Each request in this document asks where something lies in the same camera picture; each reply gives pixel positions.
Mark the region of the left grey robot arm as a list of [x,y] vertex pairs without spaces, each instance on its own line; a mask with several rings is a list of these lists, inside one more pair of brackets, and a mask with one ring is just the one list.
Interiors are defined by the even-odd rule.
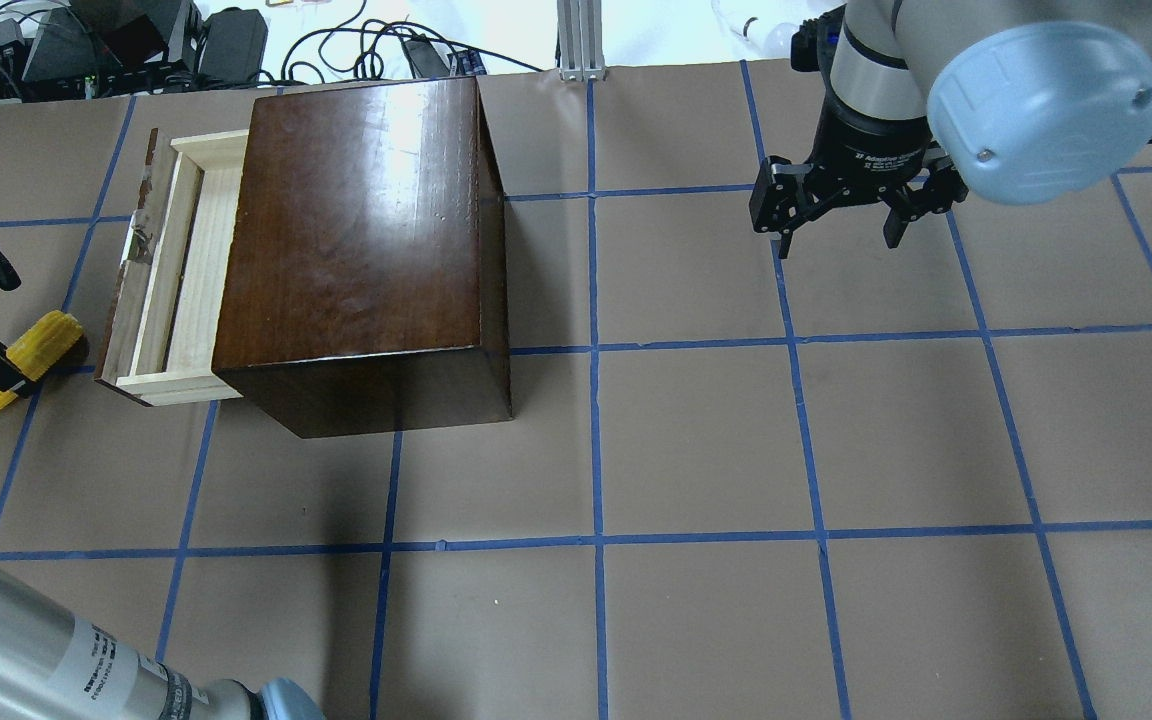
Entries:
[[[52,311],[17,342],[0,342],[0,407],[38,381],[82,338]],[[196,685],[0,568],[0,719],[320,719],[291,679],[259,691]]]

